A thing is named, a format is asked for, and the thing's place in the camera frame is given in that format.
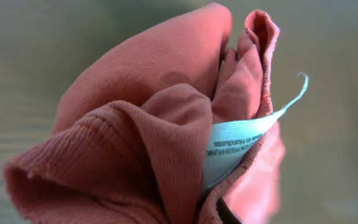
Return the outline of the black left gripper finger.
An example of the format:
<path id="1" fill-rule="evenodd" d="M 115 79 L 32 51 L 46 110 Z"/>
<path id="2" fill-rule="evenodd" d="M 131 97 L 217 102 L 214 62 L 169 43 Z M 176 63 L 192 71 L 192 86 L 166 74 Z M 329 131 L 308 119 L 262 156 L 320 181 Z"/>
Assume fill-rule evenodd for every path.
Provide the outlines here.
<path id="1" fill-rule="evenodd" d="M 223 224 L 242 224 L 241 221 L 230 211 L 222 197 L 216 202 L 216 208 Z"/>

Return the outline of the red printed t-shirt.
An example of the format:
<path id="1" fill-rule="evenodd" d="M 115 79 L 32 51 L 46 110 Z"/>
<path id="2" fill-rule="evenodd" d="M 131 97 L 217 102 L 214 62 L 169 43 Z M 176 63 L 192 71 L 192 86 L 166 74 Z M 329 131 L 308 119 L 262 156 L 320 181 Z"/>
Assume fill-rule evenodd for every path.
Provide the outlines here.
<path id="1" fill-rule="evenodd" d="M 270 97 L 279 28 L 211 3 L 117 45 L 60 100 L 51 136 L 9 159 L 11 202 L 32 223 L 241 223 L 280 206 L 285 146 Z"/>

